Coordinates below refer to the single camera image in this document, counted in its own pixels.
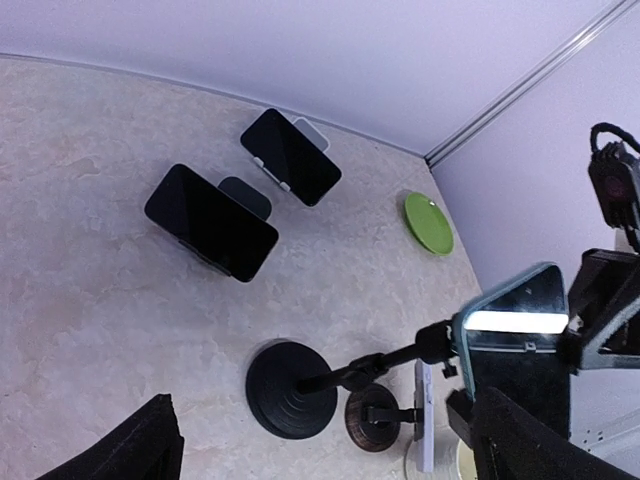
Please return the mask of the green plate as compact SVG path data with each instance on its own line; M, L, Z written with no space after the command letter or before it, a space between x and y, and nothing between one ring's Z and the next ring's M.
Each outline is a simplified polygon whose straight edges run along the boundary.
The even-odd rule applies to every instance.
M423 248L438 256L453 252L452 227L431 198L419 192L409 193L404 200L404 215L409 230Z

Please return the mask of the black phone dark case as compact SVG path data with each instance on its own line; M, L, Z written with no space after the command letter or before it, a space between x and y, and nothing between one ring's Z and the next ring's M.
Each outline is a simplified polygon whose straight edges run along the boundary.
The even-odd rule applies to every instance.
M144 206L146 216L207 263L248 283L278 231L183 164L172 166Z

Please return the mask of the teal-cased phone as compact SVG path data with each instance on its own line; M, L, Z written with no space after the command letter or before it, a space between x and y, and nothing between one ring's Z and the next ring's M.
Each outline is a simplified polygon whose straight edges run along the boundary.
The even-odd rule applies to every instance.
M558 350L568 323L563 276L551 262L471 300L452 320L467 397L494 387L567 439L570 378Z

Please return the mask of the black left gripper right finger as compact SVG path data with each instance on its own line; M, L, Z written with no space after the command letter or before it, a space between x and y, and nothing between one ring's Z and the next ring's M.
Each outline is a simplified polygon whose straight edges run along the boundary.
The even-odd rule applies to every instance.
M473 451L480 479L633 477L571 444L493 387L475 400L454 390L446 409L449 426Z

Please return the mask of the right aluminium corner post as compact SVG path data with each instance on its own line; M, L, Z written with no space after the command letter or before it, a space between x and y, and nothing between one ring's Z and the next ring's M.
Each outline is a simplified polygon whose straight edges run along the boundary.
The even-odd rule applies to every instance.
M519 100L551 77L601 34L639 6L636 0L612 1L604 10L572 33L551 53L519 77L469 121L429 150L423 160L430 171L466 145Z

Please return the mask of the black pole phone stand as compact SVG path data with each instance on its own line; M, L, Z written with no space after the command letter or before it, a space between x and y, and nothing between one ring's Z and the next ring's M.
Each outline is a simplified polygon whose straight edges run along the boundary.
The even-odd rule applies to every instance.
M451 363L456 355L450 320L420 329L409 346L369 354L336 370L310 347L280 341L262 348L251 360L245 394L254 418L268 432L288 440L308 439L333 418L338 388L362 391L389 370L414 360L441 363L443 376L451 378L457 374Z

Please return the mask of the black folding phone stand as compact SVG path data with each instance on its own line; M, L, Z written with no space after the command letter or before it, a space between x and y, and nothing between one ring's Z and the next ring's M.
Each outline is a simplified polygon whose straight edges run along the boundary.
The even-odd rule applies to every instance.
M268 223L269 199L238 177L206 185L204 198L187 209L196 215L180 243L222 274L247 283L279 239Z

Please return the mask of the cream ceramic mug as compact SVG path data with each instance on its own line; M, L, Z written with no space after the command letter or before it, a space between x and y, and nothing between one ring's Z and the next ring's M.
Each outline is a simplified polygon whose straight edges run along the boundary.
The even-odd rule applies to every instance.
M403 475L408 480L478 478L473 450L449 431L436 436L431 446L411 441L403 460Z

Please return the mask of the round dark wooden stand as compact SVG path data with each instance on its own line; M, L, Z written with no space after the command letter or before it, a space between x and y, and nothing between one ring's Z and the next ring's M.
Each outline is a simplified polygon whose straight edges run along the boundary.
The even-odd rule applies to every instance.
M415 405L400 409L389 389L373 383L349 395L344 420L347 434L358 448L379 453L396 442L402 423L420 424L424 421L424 407Z

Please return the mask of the purple-cased phone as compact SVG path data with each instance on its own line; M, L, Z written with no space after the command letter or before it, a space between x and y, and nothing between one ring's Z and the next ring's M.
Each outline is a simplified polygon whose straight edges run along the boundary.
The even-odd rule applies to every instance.
M434 414L432 367L422 360L415 363L414 408L417 422L414 424L415 462L419 472L434 470Z

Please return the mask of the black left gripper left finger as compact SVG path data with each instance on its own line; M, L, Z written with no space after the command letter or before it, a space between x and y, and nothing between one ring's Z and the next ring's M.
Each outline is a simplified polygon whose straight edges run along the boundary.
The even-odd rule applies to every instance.
M43 479L178 479L185 439L172 397L158 394Z

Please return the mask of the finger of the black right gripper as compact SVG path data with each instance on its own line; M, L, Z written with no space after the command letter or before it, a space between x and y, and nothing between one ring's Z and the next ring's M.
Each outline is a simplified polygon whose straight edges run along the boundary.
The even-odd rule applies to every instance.
M590 249L568 293L576 331L562 336L569 371L639 368L639 256Z

